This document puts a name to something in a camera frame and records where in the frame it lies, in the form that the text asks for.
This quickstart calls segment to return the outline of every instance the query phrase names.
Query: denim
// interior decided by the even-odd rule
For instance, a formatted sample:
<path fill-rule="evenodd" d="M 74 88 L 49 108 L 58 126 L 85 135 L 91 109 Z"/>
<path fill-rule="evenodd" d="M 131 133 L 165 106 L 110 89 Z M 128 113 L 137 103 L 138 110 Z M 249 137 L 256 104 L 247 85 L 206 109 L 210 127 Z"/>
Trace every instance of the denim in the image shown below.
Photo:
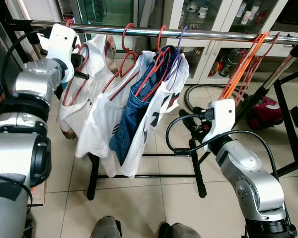
<path fill-rule="evenodd" d="M 165 46 L 162 48 L 162 51 L 165 51 L 168 46 Z M 149 103 L 154 96 L 152 94 L 145 102 L 142 100 L 155 88 L 155 86 L 159 83 L 161 80 L 162 76 L 165 73 L 165 70 L 167 70 L 167 74 L 169 71 L 172 69 L 172 63 L 175 60 L 177 56 L 177 50 L 173 47 L 170 46 L 170 61 L 169 65 L 167 68 L 167 63 L 168 60 L 165 60 L 161 67 L 158 69 L 156 73 L 152 73 L 150 78 L 147 80 L 146 84 L 140 91 L 138 97 L 135 96 L 136 92 L 138 91 L 139 87 L 153 68 L 155 64 L 155 60 L 157 58 L 157 55 L 154 57 L 153 62 L 149 65 L 148 69 L 144 73 L 144 75 L 140 78 L 140 80 L 135 83 L 131 88 L 130 88 L 130 94 L 128 98 L 128 102 L 126 105 L 126 110 L 123 115 L 123 118 L 120 122 L 119 129 L 117 133 L 110 139 L 109 142 L 109 147 L 111 150 L 116 151 L 116 155 L 118 157 L 120 165 L 123 165 L 125 158 L 127 156 L 129 147 L 134 139 L 134 136 L 136 134 L 136 131 L 138 129 L 138 126 L 143 119 L 147 108 L 149 106 Z"/>

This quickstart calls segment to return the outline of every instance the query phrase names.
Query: glass door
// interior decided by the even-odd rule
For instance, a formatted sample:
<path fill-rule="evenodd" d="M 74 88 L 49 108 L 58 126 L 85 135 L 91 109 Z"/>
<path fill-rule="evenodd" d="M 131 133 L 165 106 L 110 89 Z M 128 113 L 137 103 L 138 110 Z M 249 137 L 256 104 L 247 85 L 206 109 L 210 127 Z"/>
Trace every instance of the glass door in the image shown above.
<path fill-rule="evenodd" d="M 138 0 L 77 0 L 82 24 L 122 26 L 132 22 L 137 25 L 135 2 Z M 86 34 L 90 40 L 94 34 Z M 117 50 L 122 50 L 121 36 L 114 36 Z M 133 37 L 125 37 L 125 45 L 133 48 Z"/>
<path fill-rule="evenodd" d="M 224 8 L 230 3 L 231 0 L 184 0 L 178 29 L 187 26 L 189 30 L 218 31 L 225 18 L 222 11 L 227 11 Z"/>
<path fill-rule="evenodd" d="M 230 32 L 259 33 L 278 0 L 243 0 L 237 10 Z"/>

